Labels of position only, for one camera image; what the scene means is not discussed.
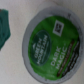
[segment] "label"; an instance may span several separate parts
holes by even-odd
[[[79,48],[79,34],[72,22],[61,16],[51,16],[33,30],[28,57],[36,74],[45,79],[58,80],[75,66]]]
[[[47,61],[51,50],[50,42],[50,37],[44,30],[35,35],[31,48],[31,58],[35,64],[43,65]]]

